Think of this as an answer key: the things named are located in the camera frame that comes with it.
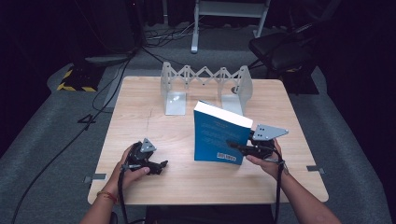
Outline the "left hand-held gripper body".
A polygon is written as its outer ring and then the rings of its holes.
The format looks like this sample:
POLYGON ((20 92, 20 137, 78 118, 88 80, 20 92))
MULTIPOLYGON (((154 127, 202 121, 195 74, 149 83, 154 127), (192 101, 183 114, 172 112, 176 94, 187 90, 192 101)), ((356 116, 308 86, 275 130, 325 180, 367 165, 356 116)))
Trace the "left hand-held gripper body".
POLYGON ((149 160, 155 150, 156 147, 147 138, 134 143, 126 159, 127 167, 131 171, 136 171, 142 167, 156 166, 157 163, 149 160))

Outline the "black yellow striped base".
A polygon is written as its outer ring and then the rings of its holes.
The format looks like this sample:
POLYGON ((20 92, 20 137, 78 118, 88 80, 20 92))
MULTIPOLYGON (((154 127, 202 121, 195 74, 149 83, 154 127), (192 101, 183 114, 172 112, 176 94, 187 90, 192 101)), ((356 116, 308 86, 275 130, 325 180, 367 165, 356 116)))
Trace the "black yellow striped base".
POLYGON ((99 83, 105 72, 104 67, 89 66, 80 68, 71 66, 57 87, 58 91, 98 91, 99 83))

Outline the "person's dark clothing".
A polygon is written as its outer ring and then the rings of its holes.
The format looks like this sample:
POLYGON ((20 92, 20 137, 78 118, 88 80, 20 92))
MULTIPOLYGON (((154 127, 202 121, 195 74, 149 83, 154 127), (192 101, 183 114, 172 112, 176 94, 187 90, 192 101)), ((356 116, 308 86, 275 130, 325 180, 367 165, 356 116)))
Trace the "person's dark clothing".
POLYGON ((146 224, 275 224, 270 205, 150 205, 146 224))

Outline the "white metal stand frame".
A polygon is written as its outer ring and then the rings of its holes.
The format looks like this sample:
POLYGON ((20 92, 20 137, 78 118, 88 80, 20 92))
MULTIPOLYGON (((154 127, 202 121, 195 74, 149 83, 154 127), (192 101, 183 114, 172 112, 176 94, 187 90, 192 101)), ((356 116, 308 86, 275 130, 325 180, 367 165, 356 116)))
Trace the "white metal stand frame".
POLYGON ((268 14, 271 0, 263 3, 235 3, 209 0, 195 0, 194 28, 191 40, 191 53, 198 52, 199 20, 201 16, 221 16, 259 19, 258 28, 253 31, 255 37, 260 37, 268 14))

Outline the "grey tape strip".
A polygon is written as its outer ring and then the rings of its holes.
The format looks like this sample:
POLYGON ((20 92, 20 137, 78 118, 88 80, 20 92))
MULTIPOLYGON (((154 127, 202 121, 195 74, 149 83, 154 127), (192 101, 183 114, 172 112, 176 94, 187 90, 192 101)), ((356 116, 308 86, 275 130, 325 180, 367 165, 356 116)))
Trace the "grey tape strip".
POLYGON ((308 172, 319 172, 321 175, 326 174, 326 172, 324 171, 323 168, 318 167, 316 165, 308 165, 308 166, 306 166, 306 169, 308 172))
POLYGON ((93 180, 106 180, 106 174, 93 174, 92 176, 85 176, 83 183, 91 184, 93 180))

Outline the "black chair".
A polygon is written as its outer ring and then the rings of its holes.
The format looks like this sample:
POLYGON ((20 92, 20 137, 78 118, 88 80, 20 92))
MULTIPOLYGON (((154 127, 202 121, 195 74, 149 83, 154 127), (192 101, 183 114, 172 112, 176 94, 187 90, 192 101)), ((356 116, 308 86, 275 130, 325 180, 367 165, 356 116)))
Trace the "black chair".
POLYGON ((251 39, 248 48, 257 57, 248 68, 264 66, 265 78, 281 79, 296 95, 314 68, 313 46, 316 44, 321 21, 310 22, 291 32, 275 32, 251 39))

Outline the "expandable metal bookend rack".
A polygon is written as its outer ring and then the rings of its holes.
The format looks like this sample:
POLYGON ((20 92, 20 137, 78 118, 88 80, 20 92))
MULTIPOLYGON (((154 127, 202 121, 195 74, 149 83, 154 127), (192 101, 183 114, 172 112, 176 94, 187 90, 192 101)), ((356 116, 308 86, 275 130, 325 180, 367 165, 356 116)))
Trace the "expandable metal bookend rack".
POLYGON ((212 72, 207 66, 194 71, 184 65, 177 71, 169 62, 163 64, 161 95, 166 115, 185 115, 188 98, 197 91, 213 96, 213 104, 243 115, 253 94, 253 83, 245 65, 231 73, 226 67, 212 72))

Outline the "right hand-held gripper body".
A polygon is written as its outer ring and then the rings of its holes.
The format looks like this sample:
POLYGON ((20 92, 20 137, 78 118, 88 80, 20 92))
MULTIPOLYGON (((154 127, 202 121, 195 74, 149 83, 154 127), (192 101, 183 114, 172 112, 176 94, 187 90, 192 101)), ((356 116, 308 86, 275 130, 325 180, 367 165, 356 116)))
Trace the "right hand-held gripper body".
POLYGON ((276 150, 274 140, 279 136, 288 134, 287 129, 258 124, 254 130, 254 140, 249 140, 252 151, 248 155, 255 156, 259 159, 266 159, 276 150))

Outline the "grey stand base plate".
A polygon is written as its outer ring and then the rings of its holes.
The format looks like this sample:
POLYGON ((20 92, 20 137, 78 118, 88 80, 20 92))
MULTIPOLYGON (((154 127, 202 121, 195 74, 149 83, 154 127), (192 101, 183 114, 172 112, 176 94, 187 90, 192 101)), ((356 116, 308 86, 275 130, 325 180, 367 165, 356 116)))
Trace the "grey stand base plate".
POLYGON ((87 57, 86 61, 98 66, 112 66, 126 62, 131 57, 130 54, 108 54, 101 56, 87 57))

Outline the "person's right hand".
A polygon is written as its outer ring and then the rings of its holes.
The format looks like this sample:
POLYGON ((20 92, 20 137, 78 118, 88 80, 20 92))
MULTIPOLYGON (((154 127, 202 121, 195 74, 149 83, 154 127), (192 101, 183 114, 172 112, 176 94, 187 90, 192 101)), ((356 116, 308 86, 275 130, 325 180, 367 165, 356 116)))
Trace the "person's right hand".
POLYGON ((267 159, 259 159, 251 155, 247 155, 246 159, 253 164, 259 165, 265 173, 273 177, 275 180, 278 180, 278 168, 280 166, 280 162, 283 160, 281 147, 277 140, 274 140, 276 151, 272 153, 272 155, 267 159))

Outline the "blue book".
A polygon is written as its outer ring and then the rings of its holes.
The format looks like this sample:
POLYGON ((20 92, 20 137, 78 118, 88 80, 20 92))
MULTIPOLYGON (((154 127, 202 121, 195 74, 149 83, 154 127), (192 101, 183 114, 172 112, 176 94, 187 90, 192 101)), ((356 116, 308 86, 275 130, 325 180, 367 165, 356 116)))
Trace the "blue book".
POLYGON ((253 120, 198 101, 194 110, 194 159, 241 165, 242 153, 229 142, 245 146, 253 120))

